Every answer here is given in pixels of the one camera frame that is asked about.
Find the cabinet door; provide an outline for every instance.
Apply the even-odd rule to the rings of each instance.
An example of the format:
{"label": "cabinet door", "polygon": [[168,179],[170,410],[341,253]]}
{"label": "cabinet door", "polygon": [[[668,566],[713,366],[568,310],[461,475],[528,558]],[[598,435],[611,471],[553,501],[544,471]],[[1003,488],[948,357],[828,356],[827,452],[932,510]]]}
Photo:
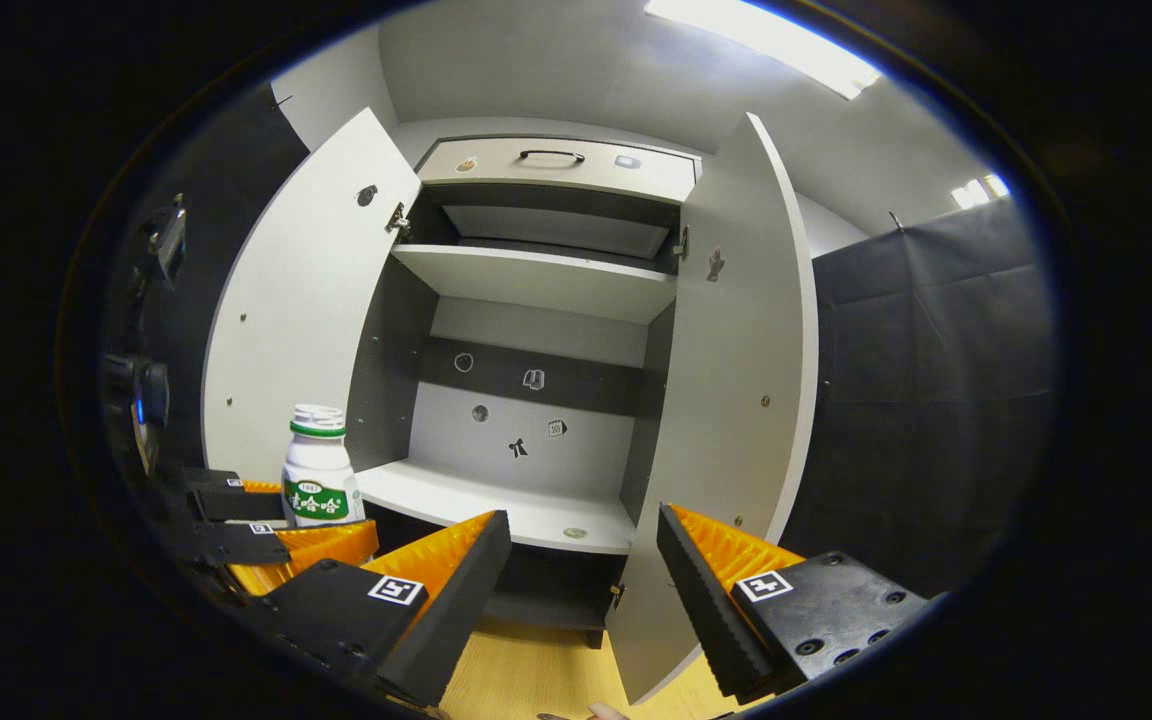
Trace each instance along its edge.
{"label": "cabinet door", "polygon": [[[362,205],[358,192],[374,185]],[[362,323],[420,181],[364,109],[279,188],[229,272],[202,386],[207,467],[274,480],[297,402],[344,409]]]}
{"label": "cabinet door", "polygon": [[705,164],[682,223],[689,251],[679,270],[652,479],[621,579],[626,592],[607,615],[631,703],[700,653],[657,550],[659,505],[679,503],[780,541],[812,432],[812,259],[790,179],[753,114]]}

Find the white bottle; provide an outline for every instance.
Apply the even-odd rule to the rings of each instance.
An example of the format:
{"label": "white bottle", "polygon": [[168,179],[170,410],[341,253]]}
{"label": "white bottle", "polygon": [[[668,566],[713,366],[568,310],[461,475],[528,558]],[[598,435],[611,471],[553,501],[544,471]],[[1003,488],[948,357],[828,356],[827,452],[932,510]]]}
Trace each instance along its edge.
{"label": "white bottle", "polygon": [[296,406],[283,463],[283,515],[308,528],[364,520],[357,482],[344,450],[344,414],[335,407]]}

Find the drawer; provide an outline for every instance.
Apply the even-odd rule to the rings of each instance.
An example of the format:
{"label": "drawer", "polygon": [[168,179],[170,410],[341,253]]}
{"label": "drawer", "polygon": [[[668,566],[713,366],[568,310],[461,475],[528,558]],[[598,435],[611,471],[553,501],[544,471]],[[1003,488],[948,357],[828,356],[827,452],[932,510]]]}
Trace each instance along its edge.
{"label": "drawer", "polygon": [[522,183],[578,187],[681,205],[696,184],[690,156],[611,142],[552,137],[439,141],[422,160],[424,184]]}

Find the orange gripper pad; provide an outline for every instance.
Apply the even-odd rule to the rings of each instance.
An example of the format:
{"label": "orange gripper pad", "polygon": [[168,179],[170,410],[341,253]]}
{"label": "orange gripper pad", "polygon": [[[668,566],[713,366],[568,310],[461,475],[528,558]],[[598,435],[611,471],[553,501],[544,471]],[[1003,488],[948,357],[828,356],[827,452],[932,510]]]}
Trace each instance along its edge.
{"label": "orange gripper pad", "polygon": [[380,547],[376,538],[376,521],[324,528],[274,530],[275,537],[291,553],[291,561],[274,564],[230,564],[234,579],[248,593],[262,596],[301,575],[324,558],[358,566]]}
{"label": "orange gripper pad", "polygon": [[243,492],[282,492],[283,486],[278,483],[260,483],[257,480],[243,480]]}
{"label": "orange gripper pad", "polygon": [[749,578],[767,570],[780,570],[805,560],[804,556],[795,555],[772,543],[719,523],[718,520],[707,518],[698,511],[677,505],[669,505],[669,509],[679,516],[691,541],[705,556],[710,573],[714,574],[718,584],[722,585],[728,596],[732,596],[736,579]]}
{"label": "orange gripper pad", "polygon": [[364,570],[392,575],[392,577],[403,579],[416,579],[424,583],[429,591],[429,599],[420,611],[412,617],[408,628],[414,628],[420,622],[425,611],[433,605],[438,593],[444,591],[452,574],[465,559],[465,553],[473,546],[473,541],[479,538],[479,533],[492,520],[493,511],[485,511],[477,518],[463,521],[463,523],[438,530],[438,532],[420,538],[418,541],[404,544],[393,552],[387,553],[366,564]]}

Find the green label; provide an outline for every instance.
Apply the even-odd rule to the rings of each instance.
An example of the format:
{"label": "green label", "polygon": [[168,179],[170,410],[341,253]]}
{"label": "green label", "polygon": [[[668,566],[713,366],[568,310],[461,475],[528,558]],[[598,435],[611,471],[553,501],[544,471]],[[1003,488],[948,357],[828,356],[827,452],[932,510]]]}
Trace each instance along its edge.
{"label": "green label", "polygon": [[283,478],[283,497],[298,518],[346,520],[348,501],[340,488],[325,488],[314,480]]}

